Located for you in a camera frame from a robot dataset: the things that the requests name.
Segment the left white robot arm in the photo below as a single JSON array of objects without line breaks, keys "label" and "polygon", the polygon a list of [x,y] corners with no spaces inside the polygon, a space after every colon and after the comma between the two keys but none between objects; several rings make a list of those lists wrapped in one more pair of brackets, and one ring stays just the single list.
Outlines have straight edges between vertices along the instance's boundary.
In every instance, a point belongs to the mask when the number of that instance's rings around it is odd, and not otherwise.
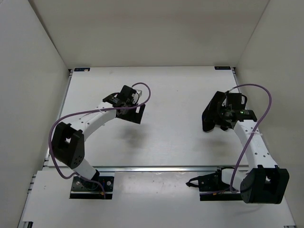
[{"label": "left white robot arm", "polygon": [[142,90],[124,85],[120,92],[105,97],[92,110],[68,114],[51,127],[48,146],[53,164],[59,175],[67,179],[57,162],[69,167],[88,189],[99,185],[99,171],[85,159],[85,141],[107,122],[118,118],[140,124],[145,103],[140,103]]}]

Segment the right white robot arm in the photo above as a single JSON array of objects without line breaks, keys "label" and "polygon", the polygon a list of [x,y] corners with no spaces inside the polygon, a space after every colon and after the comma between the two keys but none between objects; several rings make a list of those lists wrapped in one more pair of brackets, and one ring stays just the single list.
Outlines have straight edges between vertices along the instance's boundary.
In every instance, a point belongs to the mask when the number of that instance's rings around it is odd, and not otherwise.
[{"label": "right white robot arm", "polygon": [[213,186],[218,190],[232,187],[245,203],[280,204],[289,173],[271,157],[256,126],[257,117],[246,109],[246,103],[247,97],[241,93],[217,91],[202,113],[204,132],[220,127],[236,133],[249,166],[246,173],[227,167],[217,171]]}]

